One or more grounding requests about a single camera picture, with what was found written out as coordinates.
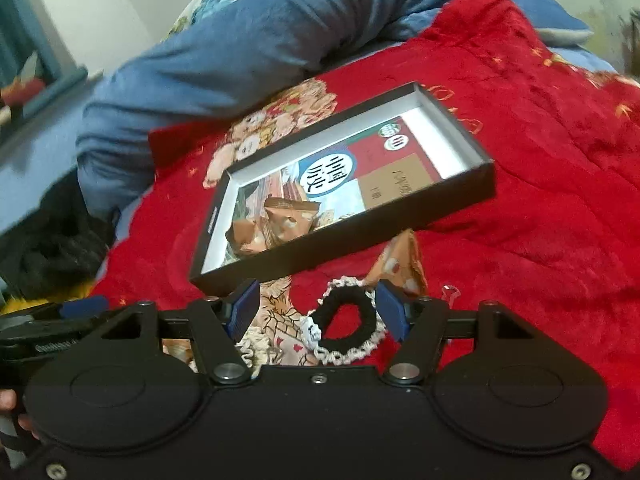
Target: red blanket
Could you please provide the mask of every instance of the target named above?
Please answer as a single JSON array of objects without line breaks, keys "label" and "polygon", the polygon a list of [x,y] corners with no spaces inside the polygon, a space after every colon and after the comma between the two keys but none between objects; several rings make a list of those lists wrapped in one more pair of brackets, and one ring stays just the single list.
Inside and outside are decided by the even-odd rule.
[{"label": "red blanket", "polygon": [[[509,0],[455,0],[397,48],[318,79],[336,110],[418,80],[495,157],[497,197],[417,234],[430,292],[457,308],[499,300],[593,366],[610,408],[595,445],[616,465],[640,460],[640,88],[552,55]],[[150,136],[158,177],[95,287],[114,306],[151,298],[179,308],[212,199],[203,179],[229,124]],[[362,277],[371,248],[294,276],[306,312],[329,279]],[[342,323],[355,322],[343,319]],[[368,362],[383,365],[386,340]]]}]

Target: bed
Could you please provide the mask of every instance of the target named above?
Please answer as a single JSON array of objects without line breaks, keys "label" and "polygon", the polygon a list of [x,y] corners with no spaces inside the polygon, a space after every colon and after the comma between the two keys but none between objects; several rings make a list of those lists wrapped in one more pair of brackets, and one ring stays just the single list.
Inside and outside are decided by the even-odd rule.
[{"label": "bed", "polygon": [[[233,160],[234,135],[310,88],[340,111],[411,80],[497,165],[494,200],[418,232],[430,293],[453,284],[462,292],[456,308],[501,301],[593,366],[610,395],[595,444],[631,467],[640,459],[640,88],[549,50],[511,0],[453,0],[416,38],[277,94],[244,120],[154,131],[156,181],[94,293],[113,306],[151,298],[159,308],[201,296],[188,269],[219,170]],[[261,308],[284,302],[304,314],[329,280],[362,277],[381,250],[300,272],[286,291],[264,291],[272,296]],[[347,313],[335,330],[356,323]],[[387,338],[364,362],[382,367],[394,349]]]},{"label": "bed", "polygon": [[[286,0],[285,7],[268,0],[271,21],[251,14],[263,0],[199,0],[174,38],[108,78],[86,110],[79,161],[89,202],[92,193],[112,197],[124,214],[121,241],[93,293],[113,307],[149,298],[163,309],[200,297],[187,279],[191,255],[238,144],[275,120],[273,110],[299,106],[301,96],[332,113],[416,80],[497,166],[494,200],[417,233],[429,292],[439,296],[453,284],[462,293],[456,308],[501,301],[593,366],[610,395],[595,445],[617,466],[631,467],[640,460],[640,87],[578,46],[588,29],[552,0],[411,0],[402,16],[386,8],[391,0],[373,1],[376,12],[357,16],[362,23],[331,28],[329,14],[305,7],[307,0]],[[296,28],[291,41],[288,27],[297,25],[280,12],[288,5],[314,17],[313,27]],[[378,18],[384,23],[371,23]],[[226,30],[225,23],[237,28]],[[256,45],[261,36],[275,39]],[[374,42],[380,39],[386,43]],[[196,40],[201,63],[191,67],[186,62],[194,58],[181,52]],[[327,49],[337,47],[339,59],[327,60]],[[230,48],[231,59],[223,55]],[[155,63],[167,59],[181,64],[158,70]],[[207,78],[217,78],[224,91],[180,95]],[[140,81],[157,85],[148,87],[151,97],[140,97]],[[106,124],[123,134],[106,134]],[[126,163],[114,163],[117,157]],[[381,250],[265,286],[261,309],[305,314],[329,280],[362,277]],[[336,323],[334,333],[357,319],[347,312]],[[386,338],[363,362],[383,367],[395,348]],[[464,351],[452,349],[450,358]]]}]

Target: human hand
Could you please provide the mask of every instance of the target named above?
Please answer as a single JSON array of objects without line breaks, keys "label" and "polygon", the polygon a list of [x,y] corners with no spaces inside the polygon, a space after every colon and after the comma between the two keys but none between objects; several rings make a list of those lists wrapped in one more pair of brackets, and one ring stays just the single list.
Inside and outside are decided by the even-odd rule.
[{"label": "human hand", "polygon": [[[0,390],[0,412],[10,412],[15,408],[17,397],[13,390]],[[28,415],[22,414],[18,417],[18,424],[25,431],[31,431],[34,438],[38,438],[38,435],[33,431],[33,425]]]}]

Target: silver bolt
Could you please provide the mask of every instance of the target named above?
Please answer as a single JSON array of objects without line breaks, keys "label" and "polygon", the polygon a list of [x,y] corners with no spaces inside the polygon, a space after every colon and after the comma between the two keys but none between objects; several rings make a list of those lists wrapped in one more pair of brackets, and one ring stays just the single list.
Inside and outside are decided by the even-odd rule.
[{"label": "silver bolt", "polygon": [[51,480],[65,480],[66,478],[66,469],[60,464],[49,464],[46,471]]},{"label": "silver bolt", "polygon": [[241,366],[238,363],[222,363],[214,368],[213,374],[225,381],[231,381],[242,376],[246,370],[245,366]]},{"label": "silver bolt", "polygon": [[397,363],[389,368],[389,373],[401,381],[410,381],[420,375],[420,368],[411,363]]},{"label": "silver bolt", "polygon": [[328,381],[328,378],[325,374],[315,374],[311,376],[311,382],[313,384],[324,384]]},{"label": "silver bolt", "polygon": [[591,476],[591,467],[588,464],[578,464],[571,471],[573,480],[587,480]]}]

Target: floral pattern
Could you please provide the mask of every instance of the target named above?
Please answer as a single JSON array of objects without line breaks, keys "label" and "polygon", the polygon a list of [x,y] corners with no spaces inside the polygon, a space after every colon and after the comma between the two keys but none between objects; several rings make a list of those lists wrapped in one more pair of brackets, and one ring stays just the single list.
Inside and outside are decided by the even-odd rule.
[{"label": "floral pattern", "polygon": [[337,106],[335,99],[335,94],[326,91],[326,83],[315,78],[276,95],[272,102],[229,129],[225,143],[209,163],[202,185],[207,189],[214,187],[233,162],[327,118]]},{"label": "floral pattern", "polygon": [[289,299],[291,276],[260,284],[260,309],[252,326],[258,327],[279,354],[277,364],[315,366],[318,360],[302,342],[300,318]]},{"label": "floral pattern", "polygon": [[590,83],[598,89],[613,81],[640,88],[640,83],[635,79],[616,74],[615,72],[589,72],[588,70],[585,70],[584,72],[586,78],[590,81]]},{"label": "floral pattern", "polygon": [[186,30],[191,27],[191,25],[194,25],[234,1],[236,0],[191,0],[189,5],[187,5],[180,16],[178,16],[178,19],[175,20],[168,37]]}]

